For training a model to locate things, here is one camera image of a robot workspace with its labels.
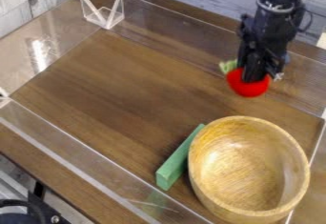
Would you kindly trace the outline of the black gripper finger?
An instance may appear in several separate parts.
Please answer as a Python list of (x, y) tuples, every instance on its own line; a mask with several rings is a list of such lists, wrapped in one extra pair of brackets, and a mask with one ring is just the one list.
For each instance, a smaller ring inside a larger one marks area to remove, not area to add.
[(269, 75), (274, 81), (282, 80), (286, 59), (278, 57), (274, 53), (258, 53), (251, 51), (240, 64), (242, 80), (244, 83), (262, 81)]
[(248, 65), (250, 48), (247, 45), (240, 45), (238, 50), (236, 67), (246, 68)]

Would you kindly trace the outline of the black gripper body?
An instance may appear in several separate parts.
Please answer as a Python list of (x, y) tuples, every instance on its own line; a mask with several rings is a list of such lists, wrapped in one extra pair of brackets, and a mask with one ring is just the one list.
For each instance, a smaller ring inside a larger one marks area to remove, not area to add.
[(297, 16), (297, 9), (258, 8), (255, 15), (243, 14), (236, 31), (240, 45), (247, 45), (258, 53), (274, 53), (287, 63), (287, 44), (298, 32)]

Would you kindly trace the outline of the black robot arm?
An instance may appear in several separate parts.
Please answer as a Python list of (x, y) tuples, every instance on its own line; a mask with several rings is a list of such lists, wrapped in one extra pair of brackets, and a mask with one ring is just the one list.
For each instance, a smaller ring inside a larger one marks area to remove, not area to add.
[(244, 83), (261, 81), (266, 75), (281, 79), (289, 62), (287, 44), (295, 38), (307, 11), (303, 0), (257, 0), (257, 12), (240, 16), (238, 67)]

